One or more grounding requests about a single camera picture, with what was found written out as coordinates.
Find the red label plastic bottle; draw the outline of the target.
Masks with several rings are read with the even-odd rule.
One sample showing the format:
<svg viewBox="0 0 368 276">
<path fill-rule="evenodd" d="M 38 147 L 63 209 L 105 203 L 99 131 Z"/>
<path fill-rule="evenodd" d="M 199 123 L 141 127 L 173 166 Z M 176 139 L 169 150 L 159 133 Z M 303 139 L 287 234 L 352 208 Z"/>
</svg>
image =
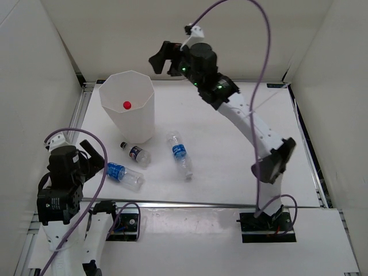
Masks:
<svg viewBox="0 0 368 276">
<path fill-rule="evenodd" d="M 130 110 L 132 108 L 132 103 L 130 101 L 125 101 L 123 107 L 125 110 Z"/>
</svg>

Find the Aquafina blue label bottle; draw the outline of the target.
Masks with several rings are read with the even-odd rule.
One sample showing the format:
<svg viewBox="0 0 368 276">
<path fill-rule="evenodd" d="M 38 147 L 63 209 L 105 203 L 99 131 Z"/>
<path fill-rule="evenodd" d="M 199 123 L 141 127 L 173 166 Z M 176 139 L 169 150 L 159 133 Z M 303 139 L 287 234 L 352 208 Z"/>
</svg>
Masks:
<svg viewBox="0 0 368 276">
<path fill-rule="evenodd" d="M 179 173 L 183 179 L 189 181 L 193 176 L 193 166 L 190 156 L 188 155 L 184 146 L 181 135 L 177 131 L 172 131 L 167 134 L 166 140 L 170 145 L 170 149 Z"/>
</svg>

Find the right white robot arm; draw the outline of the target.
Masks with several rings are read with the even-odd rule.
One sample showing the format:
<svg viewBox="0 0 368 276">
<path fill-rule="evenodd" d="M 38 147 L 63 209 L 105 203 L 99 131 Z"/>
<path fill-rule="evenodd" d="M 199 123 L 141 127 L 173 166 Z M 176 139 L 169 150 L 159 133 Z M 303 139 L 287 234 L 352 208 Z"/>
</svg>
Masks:
<svg viewBox="0 0 368 276">
<path fill-rule="evenodd" d="M 258 182 L 254 216 L 263 229 L 273 229 L 283 211 L 281 182 L 296 142 L 274 132 L 251 110 L 238 86 L 218 71 L 217 55 L 209 44 L 188 47 L 164 41 L 158 53 L 148 59 L 156 74 L 162 73 L 168 60 L 171 62 L 168 75 L 185 77 L 197 88 L 200 97 L 253 145 L 255 163 L 251 171 Z"/>
</svg>

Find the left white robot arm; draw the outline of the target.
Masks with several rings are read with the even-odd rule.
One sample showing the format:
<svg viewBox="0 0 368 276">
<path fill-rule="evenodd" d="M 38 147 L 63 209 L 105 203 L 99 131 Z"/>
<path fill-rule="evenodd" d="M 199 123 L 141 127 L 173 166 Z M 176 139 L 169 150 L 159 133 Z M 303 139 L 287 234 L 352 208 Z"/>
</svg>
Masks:
<svg viewBox="0 0 368 276">
<path fill-rule="evenodd" d="M 82 209 L 83 186 L 105 160 L 87 140 L 80 146 L 81 151 L 68 144 L 51 147 L 48 173 L 39 184 L 37 211 L 52 254 L 41 275 L 102 275 L 108 231 L 121 222 L 113 201 Z"/>
</svg>

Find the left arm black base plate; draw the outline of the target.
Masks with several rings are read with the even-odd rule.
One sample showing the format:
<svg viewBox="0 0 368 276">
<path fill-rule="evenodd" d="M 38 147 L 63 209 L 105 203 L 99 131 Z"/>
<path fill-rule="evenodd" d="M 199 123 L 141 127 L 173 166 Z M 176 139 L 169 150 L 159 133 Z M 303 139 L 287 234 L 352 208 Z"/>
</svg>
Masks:
<svg viewBox="0 0 368 276">
<path fill-rule="evenodd" d="M 140 237 L 140 219 L 140 210 L 137 207 L 124 208 L 106 241 L 137 242 Z"/>
</svg>

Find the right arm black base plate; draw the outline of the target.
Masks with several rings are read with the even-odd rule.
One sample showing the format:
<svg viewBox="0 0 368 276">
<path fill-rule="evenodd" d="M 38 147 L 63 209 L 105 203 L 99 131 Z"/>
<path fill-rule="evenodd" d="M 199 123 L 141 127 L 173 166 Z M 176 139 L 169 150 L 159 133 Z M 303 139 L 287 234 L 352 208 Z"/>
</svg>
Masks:
<svg viewBox="0 0 368 276">
<path fill-rule="evenodd" d="M 253 213 L 240 213 L 239 219 L 242 243 L 295 243 L 296 234 L 288 211 L 282 212 L 274 221 L 268 221 L 263 214 L 258 218 Z"/>
</svg>

